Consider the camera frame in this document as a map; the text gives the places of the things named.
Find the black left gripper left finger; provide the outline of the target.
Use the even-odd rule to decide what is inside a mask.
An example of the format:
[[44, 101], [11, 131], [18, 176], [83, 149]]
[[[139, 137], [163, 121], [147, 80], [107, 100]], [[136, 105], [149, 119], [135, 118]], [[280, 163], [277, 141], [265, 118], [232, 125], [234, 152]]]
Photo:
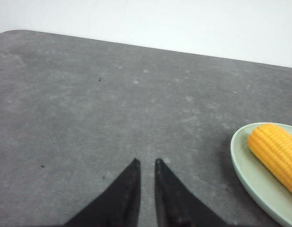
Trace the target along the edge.
[[141, 164], [132, 162], [66, 227], [136, 227], [141, 203]]

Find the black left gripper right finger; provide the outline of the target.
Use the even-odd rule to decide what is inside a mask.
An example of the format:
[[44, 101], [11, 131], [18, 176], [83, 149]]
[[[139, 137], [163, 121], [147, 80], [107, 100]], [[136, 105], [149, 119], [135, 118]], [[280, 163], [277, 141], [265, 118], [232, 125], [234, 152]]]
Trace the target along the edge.
[[155, 161], [155, 207], [159, 227], [226, 227], [195, 197], [161, 158]]

